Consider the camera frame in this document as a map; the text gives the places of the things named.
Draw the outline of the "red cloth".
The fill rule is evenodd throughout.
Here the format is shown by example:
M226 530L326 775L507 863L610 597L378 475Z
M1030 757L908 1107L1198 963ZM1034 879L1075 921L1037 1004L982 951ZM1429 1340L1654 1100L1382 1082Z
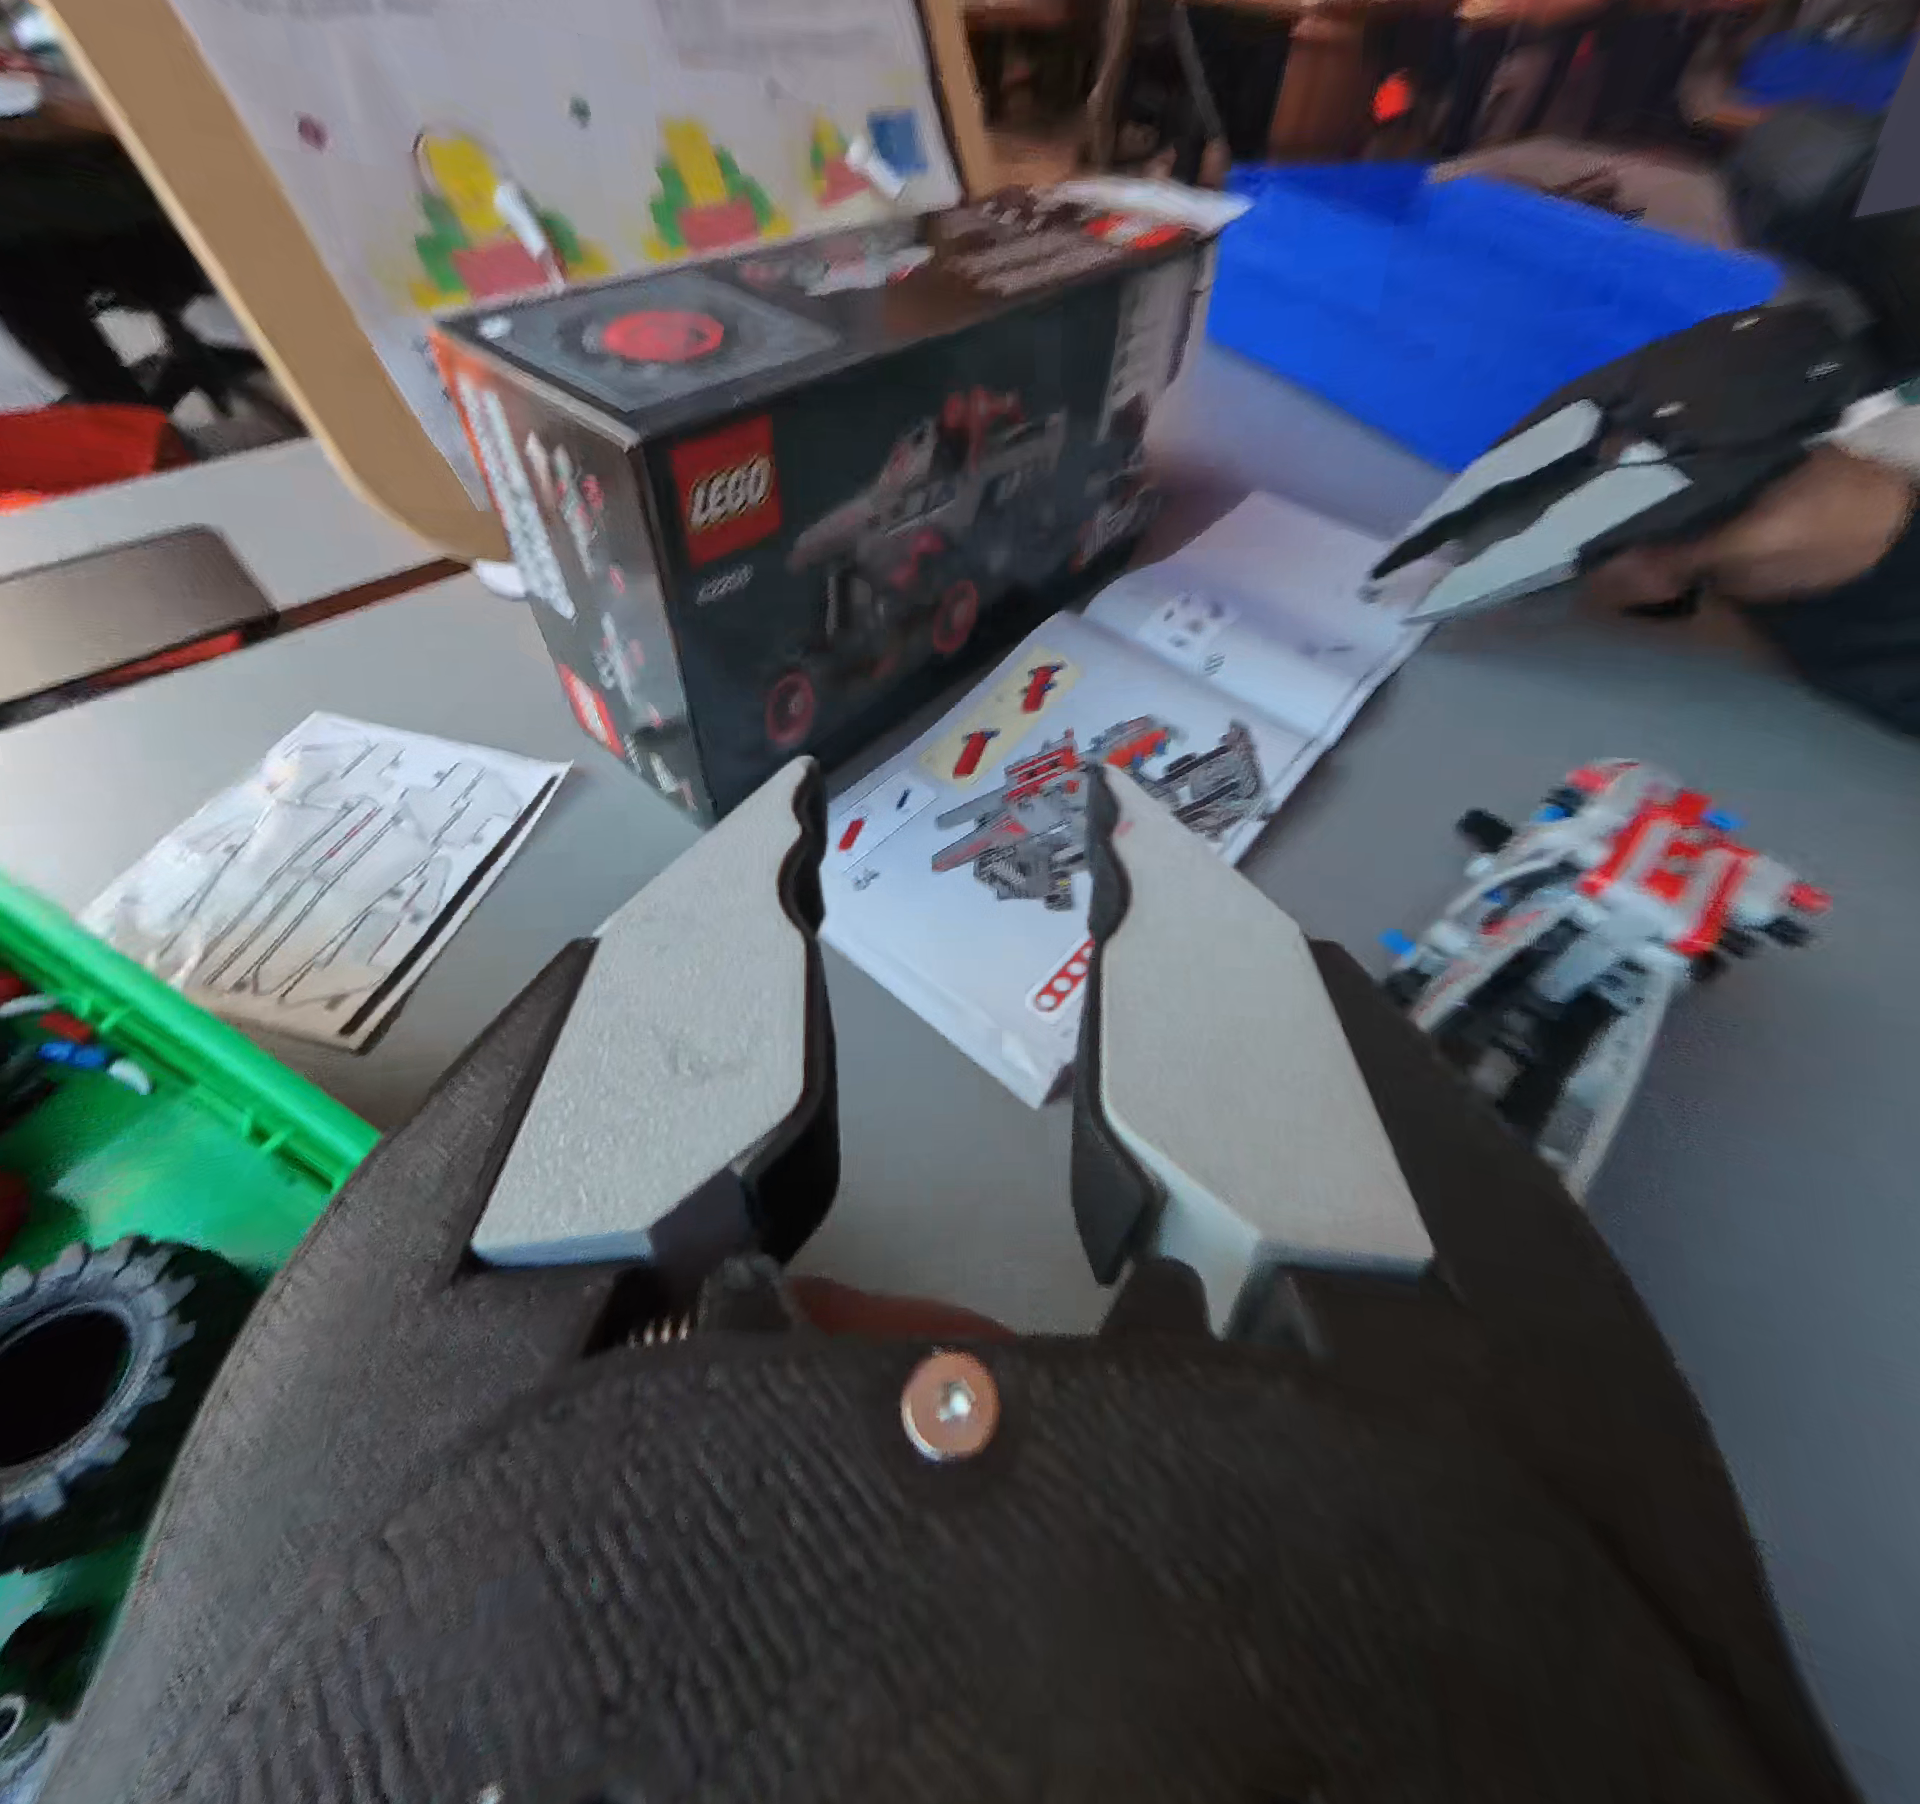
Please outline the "red cloth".
M143 402L52 402L4 411L4 515L198 462L174 421Z

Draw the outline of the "green plastic parts tray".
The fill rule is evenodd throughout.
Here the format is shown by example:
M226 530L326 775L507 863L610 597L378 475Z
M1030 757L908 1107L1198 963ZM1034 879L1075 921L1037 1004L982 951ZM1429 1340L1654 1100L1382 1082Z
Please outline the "green plastic parts tray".
M377 1131L302 1074L185 1003L33 890L4 882L4 997L46 992L155 1079L55 1074L4 1100L4 1271L82 1244L171 1249L192 1280L185 1434L249 1313ZM4 1571L4 1799L33 1802L70 1738L130 1596L143 1528L49 1571Z

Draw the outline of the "white printed instruction sheet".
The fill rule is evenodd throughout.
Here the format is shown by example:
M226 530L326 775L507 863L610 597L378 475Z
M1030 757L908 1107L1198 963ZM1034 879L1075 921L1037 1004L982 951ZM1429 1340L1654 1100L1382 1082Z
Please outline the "white printed instruction sheet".
M429 323L951 207L920 0L171 0L398 393Z

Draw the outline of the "black lego set box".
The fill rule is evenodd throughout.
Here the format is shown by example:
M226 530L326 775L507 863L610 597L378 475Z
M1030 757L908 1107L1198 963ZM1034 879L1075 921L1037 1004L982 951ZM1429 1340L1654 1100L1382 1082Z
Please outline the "black lego set box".
M1115 575L1218 239L1002 189L440 320L583 730L720 819Z

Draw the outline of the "black rubber lego tire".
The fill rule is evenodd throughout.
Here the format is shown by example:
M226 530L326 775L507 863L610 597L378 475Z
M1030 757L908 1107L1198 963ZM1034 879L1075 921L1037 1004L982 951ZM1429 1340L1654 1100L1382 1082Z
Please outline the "black rubber lego tire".
M171 1249L70 1247L4 1273L4 1571L49 1571L143 1528L188 1417L198 1325Z

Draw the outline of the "person's right forearm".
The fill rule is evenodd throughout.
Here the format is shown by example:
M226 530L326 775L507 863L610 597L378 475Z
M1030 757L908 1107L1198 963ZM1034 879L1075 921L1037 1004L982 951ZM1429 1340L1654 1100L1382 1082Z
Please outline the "person's right forearm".
M1854 582L1769 614L1769 639L1817 691L1918 737L1918 515Z

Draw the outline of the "blue plastic bin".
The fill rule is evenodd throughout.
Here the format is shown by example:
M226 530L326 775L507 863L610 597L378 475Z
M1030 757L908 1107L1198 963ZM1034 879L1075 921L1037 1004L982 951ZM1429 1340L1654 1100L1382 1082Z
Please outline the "blue plastic bin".
M1212 344L1461 471L1547 393L1783 286L1769 257L1416 160L1236 165Z

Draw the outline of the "white sticker sheet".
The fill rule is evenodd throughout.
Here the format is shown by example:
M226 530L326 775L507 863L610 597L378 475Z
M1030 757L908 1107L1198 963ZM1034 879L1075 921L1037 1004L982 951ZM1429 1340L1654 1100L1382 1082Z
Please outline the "white sticker sheet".
M314 714L82 925L240 1028L365 1054L566 775L563 761Z

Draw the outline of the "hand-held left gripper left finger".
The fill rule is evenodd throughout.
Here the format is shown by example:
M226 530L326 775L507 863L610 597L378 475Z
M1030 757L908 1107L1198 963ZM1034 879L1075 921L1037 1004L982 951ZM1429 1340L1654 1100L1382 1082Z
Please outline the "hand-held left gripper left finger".
M788 1265L839 1195L826 793L782 766L593 940L471 1231L490 1267Z

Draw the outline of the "lego instruction booklet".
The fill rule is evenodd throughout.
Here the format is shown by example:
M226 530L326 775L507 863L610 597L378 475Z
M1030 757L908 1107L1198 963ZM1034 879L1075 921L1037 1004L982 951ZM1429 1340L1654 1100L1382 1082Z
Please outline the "lego instruction booklet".
M1438 557L1252 496L1046 617L829 803L823 940L1025 1107L1088 983L1088 790L1127 775L1239 866L1425 639Z

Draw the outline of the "white red lego truck model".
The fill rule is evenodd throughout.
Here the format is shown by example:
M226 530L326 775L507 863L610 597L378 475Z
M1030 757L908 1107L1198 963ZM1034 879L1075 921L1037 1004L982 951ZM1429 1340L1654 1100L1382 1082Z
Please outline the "white red lego truck model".
M1522 824L1470 808L1456 831L1464 885L1385 940L1385 992L1584 1203L1675 998L1813 942L1830 895L1646 761L1593 761Z

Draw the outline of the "wooden background table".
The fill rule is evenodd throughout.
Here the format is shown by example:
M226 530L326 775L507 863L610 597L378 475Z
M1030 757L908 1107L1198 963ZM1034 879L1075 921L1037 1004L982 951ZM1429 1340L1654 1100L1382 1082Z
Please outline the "wooden background table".
M1353 160L1382 87L1419 84L1479 0L1130 0L1137 47L1164 34L1201 134L1204 181L1236 160Z

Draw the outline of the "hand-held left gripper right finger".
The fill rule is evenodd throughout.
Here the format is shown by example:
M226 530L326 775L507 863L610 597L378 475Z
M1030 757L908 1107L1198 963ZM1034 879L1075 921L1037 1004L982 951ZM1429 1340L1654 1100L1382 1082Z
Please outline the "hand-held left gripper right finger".
M1118 766L1088 784L1070 1213L1094 1283L1197 1277L1251 1337L1292 1273L1414 1285L1429 1222L1298 921Z

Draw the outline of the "dark flat tablet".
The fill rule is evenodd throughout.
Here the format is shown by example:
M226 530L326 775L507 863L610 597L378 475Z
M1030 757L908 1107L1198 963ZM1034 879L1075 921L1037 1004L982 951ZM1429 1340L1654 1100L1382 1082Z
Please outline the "dark flat tablet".
M253 570L206 524L16 570L4 579L4 711L276 621Z

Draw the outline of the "mixed small lego pieces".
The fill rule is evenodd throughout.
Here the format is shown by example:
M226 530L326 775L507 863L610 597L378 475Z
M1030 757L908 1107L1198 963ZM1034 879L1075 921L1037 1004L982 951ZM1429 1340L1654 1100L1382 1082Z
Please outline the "mixed small lego pieces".
M104 1076L134 1098L155 1095L150 1070L104 1045L92 1024L61 1010L46 992L4 997L4 1100L55 1074Z

